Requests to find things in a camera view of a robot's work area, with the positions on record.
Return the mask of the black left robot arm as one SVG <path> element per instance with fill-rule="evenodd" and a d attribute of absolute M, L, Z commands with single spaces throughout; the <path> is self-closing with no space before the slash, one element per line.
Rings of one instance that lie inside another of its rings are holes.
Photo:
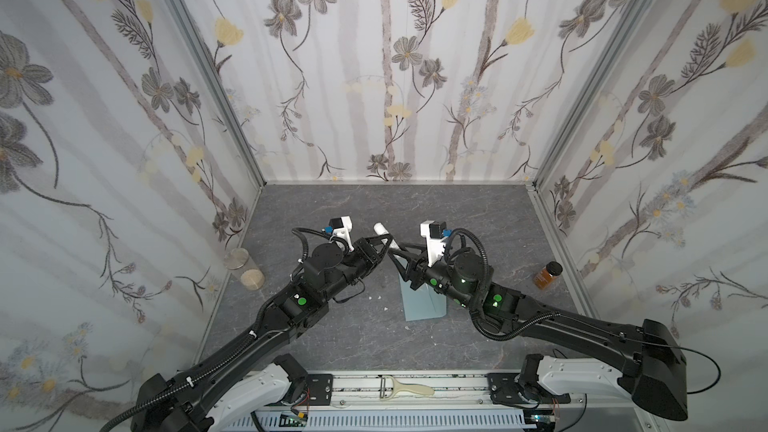
<path fill-rule="evenodd" d="M 389 234 L 354 243 L 325 232 L 308 245 L 298 228 L 302 255 L 289 282 L 261 306 L 252 325 L 208 358 L 170 379 L 155 375 L 139 390 L 136 405 L 104 425 L 129 421 L 133 431 L 222 431 L 266 405 L 307 398 L 306 369 L 282 354 L 257 372 L 266 356 L 304 334 L 346 288 L 360 283 L 384 260 Z"/>

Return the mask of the light green envelope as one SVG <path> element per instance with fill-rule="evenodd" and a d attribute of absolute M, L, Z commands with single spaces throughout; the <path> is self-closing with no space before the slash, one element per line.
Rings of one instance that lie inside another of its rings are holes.
<path fill-rule="evenodd" d="M 407 322 L 439 319 L 447 313 L 446 297 L 428 285 L 413 290 L 409 282 L 400 280 L 404 317 Z"/>

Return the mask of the white glue stick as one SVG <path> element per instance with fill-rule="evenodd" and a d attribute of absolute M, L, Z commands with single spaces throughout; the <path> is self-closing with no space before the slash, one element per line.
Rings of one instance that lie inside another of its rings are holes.
<path fill-rule="evenodd" d="M 388 229 L 381 223 L 374 224 L 374 232 L 381 237 L 381 242 L 386 246 L 388 250 L 399 250 L 400 247 L 395 241 L 394 236 L 388 231 Z"/>

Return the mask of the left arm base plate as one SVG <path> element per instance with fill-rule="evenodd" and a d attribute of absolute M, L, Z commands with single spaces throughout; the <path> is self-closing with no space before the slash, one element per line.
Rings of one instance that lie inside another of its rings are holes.
<path fill-rule="evenodd" d="M 332 374 L 310 373 L 297 383 L 292 383 L 288 392 L 278 403 L 290 406 L 329 406 L 332 400 L 333 382 Z"/>

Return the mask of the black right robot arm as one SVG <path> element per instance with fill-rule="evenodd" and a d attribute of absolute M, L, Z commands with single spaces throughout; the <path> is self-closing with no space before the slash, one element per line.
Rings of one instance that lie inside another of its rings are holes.
<path fill-rule="evenodd" d="M 666 325 L 589 318 L 494 282 L 482 291 L 482 273 L 492 268 L 469 248 L 451 263 L 430 264 L 425 253 L 398 249 L 388 256 L 412 288 L 428 286 L 465 308 L 483 337 L 498 342 L 531 337 L 569 348 L 618 371 L 618 389 L 641 409 L 668 420 L 688 419 L 687 359 Z"/>

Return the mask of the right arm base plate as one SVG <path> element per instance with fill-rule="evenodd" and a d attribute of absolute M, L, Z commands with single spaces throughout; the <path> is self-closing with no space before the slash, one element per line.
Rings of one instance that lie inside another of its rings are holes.
<path fill-rule="evenodd" d="M 536 408 L 571 403 L 569 394 L 553 395 L 536 382 L 525 382 L 519 373 L 489 373 L 486 378 L 490 399 L 495 405 Z"/>

